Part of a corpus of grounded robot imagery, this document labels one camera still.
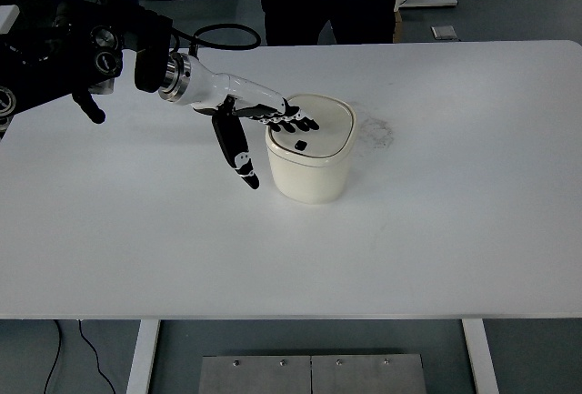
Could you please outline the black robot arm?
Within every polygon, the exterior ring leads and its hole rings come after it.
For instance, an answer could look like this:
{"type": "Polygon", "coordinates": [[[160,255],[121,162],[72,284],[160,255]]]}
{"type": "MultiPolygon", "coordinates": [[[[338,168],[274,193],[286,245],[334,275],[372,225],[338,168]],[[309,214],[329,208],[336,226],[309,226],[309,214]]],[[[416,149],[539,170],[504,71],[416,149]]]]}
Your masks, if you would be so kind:
{"type": "Polygon", "coordinates": [[[1,36],[1,123],[64,96],[71,96],[92,122],[103,123],[105,112],[93,96],[112,92],[129,49],[135,52],[135,87],[210,116],[226,162],[258,188],[242,119],[276,132],[319,126],[276,91],[209,71],[198,59],[199,46],[220,47],[199,32],[176,30],[170,18],[140,5],[63,3],[52,26],[1,36]]]}

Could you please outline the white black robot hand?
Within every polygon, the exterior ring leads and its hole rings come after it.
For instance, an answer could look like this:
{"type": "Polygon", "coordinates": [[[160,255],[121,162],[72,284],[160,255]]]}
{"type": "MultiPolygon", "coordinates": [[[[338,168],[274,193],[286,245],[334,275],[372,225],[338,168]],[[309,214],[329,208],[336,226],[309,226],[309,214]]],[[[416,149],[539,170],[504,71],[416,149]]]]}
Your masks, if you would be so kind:
{"type": "Polygon", "coordinates": [[[191,106],[212,116],[212,125],[226,162],[252,189],[258,189],[245,131],[239,117],[270,126],[275,132],[317,131],[319,124],[299,106],[288,106],[276,91],[242,77],[214,73],[191,55],[169,56],[165,79],[158,90],[161,98],[180,106],[191,106]]]}

